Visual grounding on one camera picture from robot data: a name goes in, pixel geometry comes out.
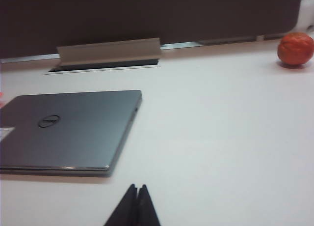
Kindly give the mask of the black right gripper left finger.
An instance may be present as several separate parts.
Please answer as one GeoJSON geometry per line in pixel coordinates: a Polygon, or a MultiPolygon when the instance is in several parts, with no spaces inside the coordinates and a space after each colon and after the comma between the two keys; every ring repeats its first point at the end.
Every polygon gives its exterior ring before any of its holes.
{"type": "Polygon", "coordinates": [[[105,223],[105,226],[131,226],[137,188],[131,184],[105,223]]]}

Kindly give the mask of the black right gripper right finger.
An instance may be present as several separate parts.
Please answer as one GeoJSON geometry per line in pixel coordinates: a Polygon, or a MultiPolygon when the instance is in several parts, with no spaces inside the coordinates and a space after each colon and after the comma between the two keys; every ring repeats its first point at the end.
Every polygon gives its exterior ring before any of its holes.
{"type": "Polygon", "coordinates": [[[138,194],[138,225],[161,226],[146,185],[140,188],[138,194]]]}

